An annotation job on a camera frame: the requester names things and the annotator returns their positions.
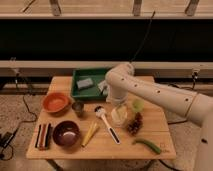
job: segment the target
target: green chili pepper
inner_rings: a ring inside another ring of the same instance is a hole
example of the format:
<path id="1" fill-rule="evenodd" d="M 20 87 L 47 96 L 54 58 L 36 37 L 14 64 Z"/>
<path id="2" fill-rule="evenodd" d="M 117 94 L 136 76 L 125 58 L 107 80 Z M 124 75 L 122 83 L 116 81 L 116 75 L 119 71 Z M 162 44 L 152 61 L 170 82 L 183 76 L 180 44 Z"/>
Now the green chili pepper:
<path id="1" fill-rule="evenodd" d="M 162 150 L 157 145 L 155 145 L 153 142 L 148 141 L 146 139 L 138 138 L 132 142 L 133 145 L 135 145 L 136 143 L 142 143 L 142 144 L 147 145 L 149 148 L 151 148 L 157 154 L 160 154 L 162 152 Z"/>

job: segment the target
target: green vegetable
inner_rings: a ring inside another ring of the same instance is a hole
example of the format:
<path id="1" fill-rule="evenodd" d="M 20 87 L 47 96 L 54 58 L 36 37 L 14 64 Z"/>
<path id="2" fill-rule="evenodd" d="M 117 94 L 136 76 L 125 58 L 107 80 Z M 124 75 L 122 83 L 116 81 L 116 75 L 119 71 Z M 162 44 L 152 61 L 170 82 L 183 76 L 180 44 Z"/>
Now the green vegetable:
<path id="1" fill-rule="evenodd" d="M 133 113 L 140 113 L 143 110 L 143 101 L 141 99 L 135 99 L 132 102 Z"/>
<path id="2" fill-rule="evenodd" d="M 135 145 L 136 143 L 142 143 L 142 144 L 147 145 L 149 148 L 151 148 L 157 154 L 160 154 L 162 152 L 162 150 L 157 145 L 155 145 L 153 142 L 148 141 L 146 139 L 138 138 L 132 142 L 133 145 Z"/>

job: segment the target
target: box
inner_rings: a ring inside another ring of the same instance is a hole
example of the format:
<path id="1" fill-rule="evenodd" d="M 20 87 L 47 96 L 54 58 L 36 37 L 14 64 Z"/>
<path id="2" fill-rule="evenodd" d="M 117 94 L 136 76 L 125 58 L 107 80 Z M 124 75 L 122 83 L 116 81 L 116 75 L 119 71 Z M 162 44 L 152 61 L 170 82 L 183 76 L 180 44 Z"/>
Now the box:
<path id="1" fill-rule="evenodd" d="M 90 69 L 75 69 L 73 72 L 71 96 L 75 100 L 106 100 L 106 95 L 102 95 L 98 88 L 98 83 L 105 80 L 105 75 L 109 68 L 90 68 Z M 76 82 L 91 78 L 94 86 L 78 90 Z"/>

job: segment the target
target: table leg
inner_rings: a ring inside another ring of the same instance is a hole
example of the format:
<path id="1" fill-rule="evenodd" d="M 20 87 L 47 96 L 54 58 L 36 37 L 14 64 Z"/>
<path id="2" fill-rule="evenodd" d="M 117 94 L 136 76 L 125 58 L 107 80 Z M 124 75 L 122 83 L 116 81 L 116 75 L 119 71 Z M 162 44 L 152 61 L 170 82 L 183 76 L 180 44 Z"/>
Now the table leg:
<path id="1" fill-rule="evenodd" d="M 63 171 L 63 168 L 60 167 L 54 160 L 46 159 L 46 161 L 57 171 Z"/>

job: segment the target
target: orange bowl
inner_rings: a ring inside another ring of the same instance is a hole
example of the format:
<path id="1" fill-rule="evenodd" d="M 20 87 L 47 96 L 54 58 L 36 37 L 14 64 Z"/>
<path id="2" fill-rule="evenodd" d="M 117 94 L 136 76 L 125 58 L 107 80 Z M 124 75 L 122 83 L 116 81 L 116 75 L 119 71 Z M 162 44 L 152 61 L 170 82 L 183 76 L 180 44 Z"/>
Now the orange bowl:
<path id="1" fill-rule="evenodd" d="M 60 92 L 49 93 L 43 100 L 43 108 L 48 113 L 57 113 L 69 104 L 69 98 Z"/>

